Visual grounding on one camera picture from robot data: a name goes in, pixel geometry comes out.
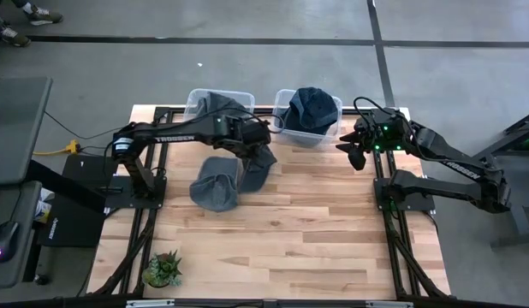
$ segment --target gray cloth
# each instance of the gray cloth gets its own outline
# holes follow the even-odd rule
[[[238,205],[238,158],[209,157],[189,187],[190,198],[207,210],[222,212]]]
[[[220,109],[227,109],[221,113],[226,116],[249,117],[247,113],[243,112],[246,108],[242,104],[236,102],[233,98],[227,98],[214,92],[210,92],[208,97],[201,98],[198,101],[196,116],[203,116],[208,112]],[[261,189],[265,184],[270,166],[275,162],[276,158],[272,154],[269,146],[263,145],[256,157],[249,161],[249,163],[244,162],[246,173],[241,181],[240,192],[254,193]]]

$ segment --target clear plastic bin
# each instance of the clear plastic bin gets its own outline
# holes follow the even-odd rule
[[[207,93],[209,92],[221,94],[227,98],[233,98],[236,102],[246,107],[247,111],[253,113],[253,108],[255,107],[255,97],[251,93],[212,89],[194,89],[188,94],[187,106],[185,107],[185,113],[182,118],[183,121],[187,121],[194,118],[194,116],[196,115],[196,110],[198,108],[198,101],[201,98],[207,97]]]
[[[289,108],[289,101],[295,95],[294,90],[280,90],[276,94],[276,102],[274,103],[273,114],[276,116],[283,115]],[[306,148],[322,148],[329,145],[331,141],[337,139],[341,133],[341,117],[342,117],[342,100],[333,97],[336,107],[339,111],[337,121],[332,124],[325,135],[316,133],[305,133],[294,130],[284,129],[282,133],[276,135],[276,142],[285,145],[297,145]],[[272,121],[272,129],[280,130],[282,123],[278,119]]]

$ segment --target yellow power cord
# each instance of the yellow power cord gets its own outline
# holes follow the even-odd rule
[[[58,155],[63,153],[70,153],[70,154],[77,154],[80,151],[80,143],[76,139],[70,140],[70,143],[65,146],[64,149],[61,149],[59,151],[51,151],[51,152],[33,152],[33,155],[38,156],[52,156],[52,155]]]

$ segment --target computer mouse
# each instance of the computer mouse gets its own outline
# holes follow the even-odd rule
[[[18,222],[4,222],[0,225],[0,263],[10,260],[17,247]]]

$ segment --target black floor stripe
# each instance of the black floor stripe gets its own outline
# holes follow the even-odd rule
[[[529,42],[384,40],[379,44],[382,44],[384,47],[410,48],[529,48]]]
[[[529,49],[529,42],[472,42],[427,40],[378,40],[336,38],[155,38],[92,35],[27,35],[34,42],[100,44],[277,44],[324,46],[374,46],[408,48],[507,48]]]
[[[27,35],[34,42],[48,43],[112,43],[112,44],[270,44],[373,46],[372,39],[327,38],[152,38],[74,35]]]
[[[386,55],[384,55],[384,47],[382,44],[383,39],[381,36],[381,28],[378,25],[377,10],[373,0],[367,0],[367,8],[369,9],[373,38],[375,39],[375,42],[377,42],[375,44],[375,51],[377,52],[378,74],[383,86],[384,102],[386,103],[386,106],[394,107],[394,93],[392,92],[392,85],[390,84]]]

